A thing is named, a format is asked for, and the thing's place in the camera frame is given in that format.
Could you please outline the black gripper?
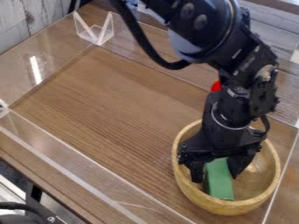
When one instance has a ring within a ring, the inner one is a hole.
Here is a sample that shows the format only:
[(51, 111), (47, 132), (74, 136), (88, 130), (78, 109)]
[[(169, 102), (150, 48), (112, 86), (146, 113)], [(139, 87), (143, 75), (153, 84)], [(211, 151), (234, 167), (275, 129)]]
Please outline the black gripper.
[(251, 164), (267, 138), (267, 130), (251, 129), (249, 123), (234, 127), (222, 118), (218, 99), (218, 93), (209, 94), (202, 126), (178, 149), (178, 162), (190, 166), (191, 181), (198, 184), (203, 181), (205, 165), (218, 158), (229, 159), (229, 170), (235, 179)]

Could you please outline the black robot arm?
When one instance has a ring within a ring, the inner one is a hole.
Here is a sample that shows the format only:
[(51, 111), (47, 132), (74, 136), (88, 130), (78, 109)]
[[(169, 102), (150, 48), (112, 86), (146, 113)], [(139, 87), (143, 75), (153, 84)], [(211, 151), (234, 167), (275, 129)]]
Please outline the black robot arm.
[(251, 31), (250, 11), (238, 0), (142, 0), (169, 28), (170, 42), (181, 57), (167, 61), (155, 50), (127, 0), (110, 0), (145, 53), (162, 67), (181, 70), (199, 63), (219, 71), (219, 90), (206, 100), (201, 130), (178, 150), (178, 163), (190, 169), (191, 181), (205, 180), (206, 164), (229, 161), (237, 177), (249, 167), (267, 129), (251, 129), (277, 110), (277, 68), (271, 47)]

